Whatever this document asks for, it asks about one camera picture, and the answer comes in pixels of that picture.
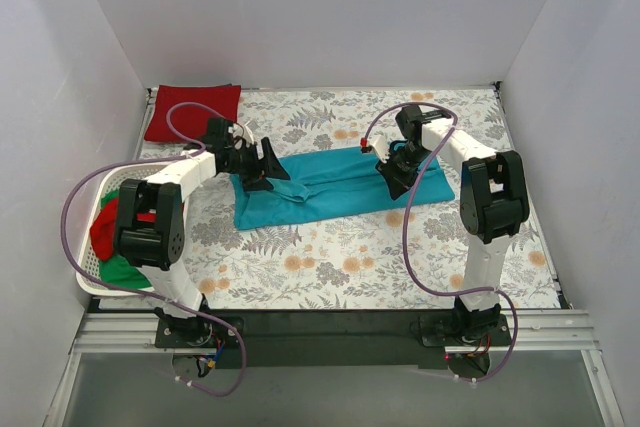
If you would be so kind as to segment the teal t shirt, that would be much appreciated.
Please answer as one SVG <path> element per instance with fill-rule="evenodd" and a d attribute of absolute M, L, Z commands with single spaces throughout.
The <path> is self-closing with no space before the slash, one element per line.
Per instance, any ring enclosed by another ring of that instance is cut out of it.
<path fill-rule="evenodd" d="M 402 209 L 409 195 L 390 197 L 377 158 L 357 147 L 290 155 L 281 159 L 288 180 L 273 179 L 271 190 L 247 192 L 237 175 L 237 229 L 304 224 L 377 211 Z"/>

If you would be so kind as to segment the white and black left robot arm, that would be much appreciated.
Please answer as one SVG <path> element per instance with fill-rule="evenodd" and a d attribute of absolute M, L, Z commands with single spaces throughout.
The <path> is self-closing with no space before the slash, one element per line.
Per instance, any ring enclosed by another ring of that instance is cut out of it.
<path fill-rule="evenodd" d="M 186 243 L 184 203 L 204 182 L 219 173 L 239 177 L 246 191 L 269 191 L 272 181 L 290 175 L 268 138 L 256 141 L 249 128 L 213 117 L 200 139 L 183 157 L 144 179 L 126 179 L 119 188 L 114 252 L 151 284 L 164 305 L 155 310 L 169 332 L 193 347 L 212 337 L 204 295 L 183 262 Z"/>

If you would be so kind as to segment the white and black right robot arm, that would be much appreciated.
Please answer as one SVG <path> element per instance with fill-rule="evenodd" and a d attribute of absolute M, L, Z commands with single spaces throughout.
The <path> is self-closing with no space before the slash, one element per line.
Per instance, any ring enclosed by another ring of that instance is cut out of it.
<path fill-rule="evenodd" d="M 429 102 L 391 107 L 402 135 L 390 142 L 365 132 L 364 153 L 377 158 L 392 199 L 415 200 L 427 168 L 442 159 L 460 177 L 459 214 L 467 232 L 468 253 L 460 290 L 450 293 L 448 318 L 433 326 L 434 335 L 475 344 L 500 326 L 500 288 L 506 252 L 530 215 L 524 167 L 514 150 L 499 152 L 458 127 L 452 110 Z"/>

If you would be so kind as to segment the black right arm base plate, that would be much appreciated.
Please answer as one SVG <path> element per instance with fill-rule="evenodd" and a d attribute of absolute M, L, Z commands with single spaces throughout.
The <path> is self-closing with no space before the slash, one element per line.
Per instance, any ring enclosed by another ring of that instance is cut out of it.
<path fill-rule="evenodd" d="M 487 339 L 491 347 L 507 347 L 512 340 L 506 317 L 490 310 L 467 317 L 454 309 L 426 311 L 411 325 L 411 332 L 425 347 L 467 347 Z"/>

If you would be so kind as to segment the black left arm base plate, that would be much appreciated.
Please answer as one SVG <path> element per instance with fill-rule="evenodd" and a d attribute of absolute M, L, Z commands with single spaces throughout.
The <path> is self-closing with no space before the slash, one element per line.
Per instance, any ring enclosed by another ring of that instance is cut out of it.
<path fill-rule="evenodd" d="M 154 309 L 154 314 L 159 319 L 154 343 L 157 348 L 239 347 L 238 337 L 230 328 L 201 316 L 175 317 L 160 307 Z"/>

